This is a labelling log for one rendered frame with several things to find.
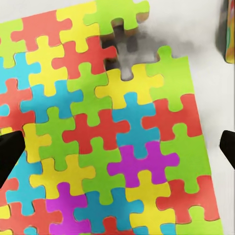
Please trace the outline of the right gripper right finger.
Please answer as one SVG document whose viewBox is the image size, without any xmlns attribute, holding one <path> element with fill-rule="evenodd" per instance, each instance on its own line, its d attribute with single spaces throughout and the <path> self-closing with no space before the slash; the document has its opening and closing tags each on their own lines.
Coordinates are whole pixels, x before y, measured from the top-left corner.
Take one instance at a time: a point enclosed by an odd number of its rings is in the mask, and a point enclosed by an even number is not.
<svg viewBox="0 0 235 235">
<path fill-rule="evenodd" d="M 235 132 L 224 130 L 219 147 L 235 170 Z"/>
</svg>

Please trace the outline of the jigsaw puzzle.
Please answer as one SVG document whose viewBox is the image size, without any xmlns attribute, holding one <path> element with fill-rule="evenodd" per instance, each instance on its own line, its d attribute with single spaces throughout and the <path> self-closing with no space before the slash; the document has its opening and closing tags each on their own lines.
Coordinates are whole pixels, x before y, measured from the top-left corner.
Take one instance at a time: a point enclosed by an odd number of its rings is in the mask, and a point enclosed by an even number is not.
<svg viewBox="0 0 235 235">
<path fill-rule="evenodd" d="M 148 17 L 148 0 L 90 0 L 0 23 L 0 136 L 25 141 L 0 235 L 224 235 L 187 56 L 105 69 L 114 27 Z"/>
</svg>

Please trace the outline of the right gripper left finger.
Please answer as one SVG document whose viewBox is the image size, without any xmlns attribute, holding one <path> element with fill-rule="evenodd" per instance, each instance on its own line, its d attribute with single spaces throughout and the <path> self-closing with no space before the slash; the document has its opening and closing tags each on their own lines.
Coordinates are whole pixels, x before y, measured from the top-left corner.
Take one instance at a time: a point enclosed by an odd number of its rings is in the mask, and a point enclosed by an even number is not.
<svg viewBox="0 0 235 235">
<path fill-rule="evenodd" d="M 22 131 L 0 136 L 0 189 L 25 149 Z"/>
</svg>

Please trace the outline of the board game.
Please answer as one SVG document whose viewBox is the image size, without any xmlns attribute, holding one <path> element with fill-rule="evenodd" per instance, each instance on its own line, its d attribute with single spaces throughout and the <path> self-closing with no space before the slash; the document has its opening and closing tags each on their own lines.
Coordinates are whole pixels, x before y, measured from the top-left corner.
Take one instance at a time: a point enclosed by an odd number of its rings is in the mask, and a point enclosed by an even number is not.
<svg viewBox="0 0 235 235">
<path fill-rule="evenodd" d="M 235 0 L 228 0 L 226 63 L 235 63 Z"/>
</svg>

